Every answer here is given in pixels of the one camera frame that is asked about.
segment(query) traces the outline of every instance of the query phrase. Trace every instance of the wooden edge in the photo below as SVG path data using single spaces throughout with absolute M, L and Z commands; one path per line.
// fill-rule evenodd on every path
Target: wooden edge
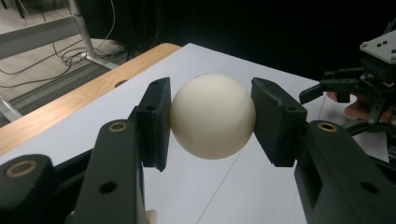
M 161 44 L 0 128 L 0 156 L 43 133 L 85 105 L 114 90 L 121 81 L 138 75 L 178 49 L 180 47 L 173 44 Z

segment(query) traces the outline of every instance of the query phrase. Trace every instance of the gray floor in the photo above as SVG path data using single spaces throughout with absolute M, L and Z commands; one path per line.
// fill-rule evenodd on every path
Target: gray floor
M 54 5 L 53 9 L 49 9 L 52 5 L 44 6 L 44 16 L 37 10 L 34 1 L 22 2 L 26 3 L 23 5 L 24 19 L 19 14 L 14 1 L 6 0 L 7 9 L 0 6 L 0 34 L 70 16 L 70 11 L 64 1 L 57 6 Z M 2 86 L 0 94 L 25 115 L 107 72 L 108 69 L 102 66 L 81 60 L 79 53 L 84 51 L 83 42 L 78 42 L 81 39 L 80 35 L 71 36 L 53 45 L 32 49 L 0 60 L 0 86 Z M 112 53 L 119 49 L 118 43 L 111 40 L 92 39 L 92 43 L 95 48 L 100 47 L 99 50 L 104 53 Z M 70 68 L 65 62 L 66 59 L 73 64 Z M 121 54 L 108 60 L 122 64 L 126 61 L 126 55 Z M 0 126 L 7 123 L 9 121 L 0 115 Z

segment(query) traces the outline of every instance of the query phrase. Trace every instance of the white ball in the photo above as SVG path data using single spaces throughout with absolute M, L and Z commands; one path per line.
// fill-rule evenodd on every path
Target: white ball
M 170 125 L 176 140 L 202 159 L 223 159 L 239 151 L 252 135 L 255 122 L 248 91 L 220 74 L 192 79 L 171 104 Z

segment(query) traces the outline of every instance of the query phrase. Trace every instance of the table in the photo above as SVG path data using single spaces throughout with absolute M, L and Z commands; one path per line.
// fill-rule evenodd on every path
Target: table
M 153 55 L 162 56 L 153 59 Z M 142 65 L 147 61 L 152 66 Z M 7 142 L 0 163 L 19 155 L 40 153 L 48 155 L 54 165 L 59 164 L 91 149 L 103 124 L 126 119 L 151 81 L 170 77 L 173 98 L 184 83 L 208 73 L 233 77 L 247 90 L 254 77 L 269 79 L 296 100 L 301 91 L 317 84 L 311 79 L 193 44 L 183 48 L 161 45 L 88 83 L 90 88 L 81 87 L 63 100 L 40 109 L 41 112 L 34 112 L 30 119 L 11 123 L 9 127 L 15 125 L 14 129 L 5 127 L 13 133 L 0 130 L 2 141 Z M 126 78 L 123 74 L 132 78 L 112 90 L 118 81 Z M 325 102 L 322 96 L 304 105 L 308 121 L 323 117 Z M 52 114 L 52 109 L 59 111 Z M 23 139 L 14 138 L 18 143 L 12 143 L 7 138 L 14 134 Z M 234 155 L 208 161 L 193 157 L 181 148 L 171 133 L 165 170 L 161 173 L 153 168 L 144 170 L 146 209 L 157 210 L 158 224 L 306 223 L 293 171 L 275 168 L 254 135 Z

